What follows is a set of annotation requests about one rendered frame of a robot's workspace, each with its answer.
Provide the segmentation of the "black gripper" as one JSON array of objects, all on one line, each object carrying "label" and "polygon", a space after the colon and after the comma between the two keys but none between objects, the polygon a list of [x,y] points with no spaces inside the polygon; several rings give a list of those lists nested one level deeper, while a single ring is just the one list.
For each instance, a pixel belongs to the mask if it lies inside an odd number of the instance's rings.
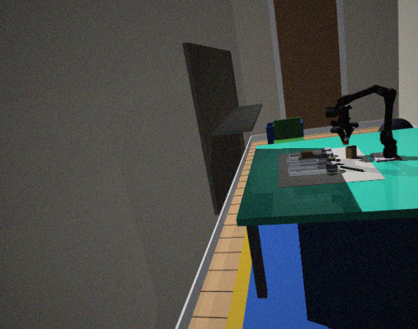
[{"label": "black gripper", "polygon": [[345,140],[345,132],[344,129],[346,131],[347,137],[350,139],[350,136],[352,135],[352,132],[354,130],[354,128],[352,128],[352,126],[354,127],[358,127],[358,123],[357,122],[349,122],[349,117],[339,117],[339,127],[333,127],[330,129],[331,133],[337,133],[339,134],[342,142],[344,142]]}]

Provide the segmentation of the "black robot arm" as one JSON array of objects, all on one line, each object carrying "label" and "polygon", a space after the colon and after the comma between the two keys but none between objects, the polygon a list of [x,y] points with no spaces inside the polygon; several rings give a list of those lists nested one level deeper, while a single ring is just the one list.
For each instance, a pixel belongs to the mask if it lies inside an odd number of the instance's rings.
[{"label": "black robot arm", "polygon": [[[380,132],[380,142],[384,145],[383,156],[385,158],[398,158],[397,156],[397,141],[393,138],[392,133],[392,118],[393,118],[393,105],[396,96],[396,90],[394,88],[387,88],[383,86],[378,86],[374,84],[369,88],[361,90],[357,93],[350,95],[343,95],[337,101],[335,107],[326,107],[325,115],[326,117],[348,117],[348,110],[352,109],[351,106],[346,106],[353,100],[359,99],[361,97],[370,95],[371,93],[376,93],[384,97],[385,102],[385,116],[384,116],[384,131]],[[346,106],[346,107],[344,107]],[[340,108],[342,107],[342,108]],[[340,109],[339,109],[340,108]]]}]

